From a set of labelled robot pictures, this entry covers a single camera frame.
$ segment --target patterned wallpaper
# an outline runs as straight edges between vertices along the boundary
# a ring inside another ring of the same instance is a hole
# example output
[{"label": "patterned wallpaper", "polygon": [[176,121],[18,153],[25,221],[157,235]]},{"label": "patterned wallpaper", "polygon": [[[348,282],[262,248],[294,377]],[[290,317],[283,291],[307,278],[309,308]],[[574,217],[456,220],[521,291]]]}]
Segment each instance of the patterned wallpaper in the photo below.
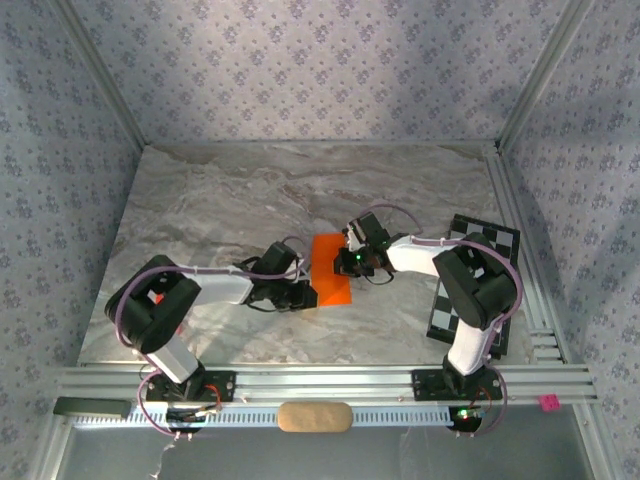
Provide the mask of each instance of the patterned wallpaper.
[{"label": "patterned wallpaper", "polygon": [[46,2],[0,2],[0,478],[75,363],[137,161]]},{"label": "patterned wallpaper", "polygon": [[73,0],[151,144],[495,138],[551,0]]},{"label": "patterned wallpaper", "polygon": [[595,2],[509,155],[571,346],[640,478],[640,4]]}]

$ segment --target red wire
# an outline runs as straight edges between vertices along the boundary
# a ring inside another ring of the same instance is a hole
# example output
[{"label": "red wire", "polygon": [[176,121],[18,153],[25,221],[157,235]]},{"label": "red wire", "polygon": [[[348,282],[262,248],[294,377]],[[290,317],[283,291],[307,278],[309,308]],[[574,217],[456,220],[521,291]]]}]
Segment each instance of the red wire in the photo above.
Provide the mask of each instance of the red wire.
[{"label": "red wire", "polygon": [[218,390],[218,387],[216,387],[215,385],[205,385],[204,388],[206,388],[207,390],[211,390],[216,394],[216,407],[222,405],[222,399],[220,397],[220,391]]}]

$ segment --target orange cloth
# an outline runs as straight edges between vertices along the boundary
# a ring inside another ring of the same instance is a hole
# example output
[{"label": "orange cloth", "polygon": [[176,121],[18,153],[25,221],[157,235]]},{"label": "orange cloth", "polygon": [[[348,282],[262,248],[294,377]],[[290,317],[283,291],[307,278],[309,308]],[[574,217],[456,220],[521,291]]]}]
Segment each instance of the orange cloth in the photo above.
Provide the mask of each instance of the orange cloth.
[{"label": "orange cloth", "polygon": [[351,304],[349,277],[333,273],[333,260],[344,246],[342,233],[323,233],[313,237],[311,286],[318,293],[318,307]]}]

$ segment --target marble table surface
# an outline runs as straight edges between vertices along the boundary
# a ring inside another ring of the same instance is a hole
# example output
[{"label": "marble table surface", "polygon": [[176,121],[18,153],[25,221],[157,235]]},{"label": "marble table surface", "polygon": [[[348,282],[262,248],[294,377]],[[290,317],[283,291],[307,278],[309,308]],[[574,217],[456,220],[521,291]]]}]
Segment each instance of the marble table surface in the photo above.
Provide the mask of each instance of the marble table surface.
[{"label": "marble table surface", "polygon": [[[147,147],[122,217],[79,362],[136,360],[116,340],[107,299],[149,258],[226,266],[275,240],[336,232],[363,208],[412,211],[425,236],[455,213],[501,223],[480,152],[425,145],[247,143]],[[380,210],[391,234],[411,231]],[[389,285],[351,280],[353,303],[294,313],[214,304],[192,309],[181,335],[205,364],[439,364],[449,345],[426,338],[437,280],[401,274]],[[524,314],[504,363],[528,363]]]}]

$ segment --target checkerboard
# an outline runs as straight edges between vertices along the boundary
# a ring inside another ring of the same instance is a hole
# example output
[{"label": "checkerboard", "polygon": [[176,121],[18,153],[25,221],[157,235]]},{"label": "checkerboard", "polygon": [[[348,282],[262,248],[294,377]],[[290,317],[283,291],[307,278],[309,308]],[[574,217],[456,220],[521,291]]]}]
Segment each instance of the checkerboard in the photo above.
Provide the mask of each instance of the checkerboard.
[{"label": "checkerboard", "polygon": [[[500,255],[508,258],[511,265],[517,267],[518,249],[520,247],[520,232],[518,230],[463,215],[453,217],[449,238],[463,238],[473,232],[482,233]],[[452,344],[458,328],[458,320],[458,314],[452,308],[442,282],[438,281],[427,337]],[[509,323],[509,321],[504,323],[500,335],[497,335],[493,340],[491,354],[494,358],[500,358],[502,355],[507,354]]]}]

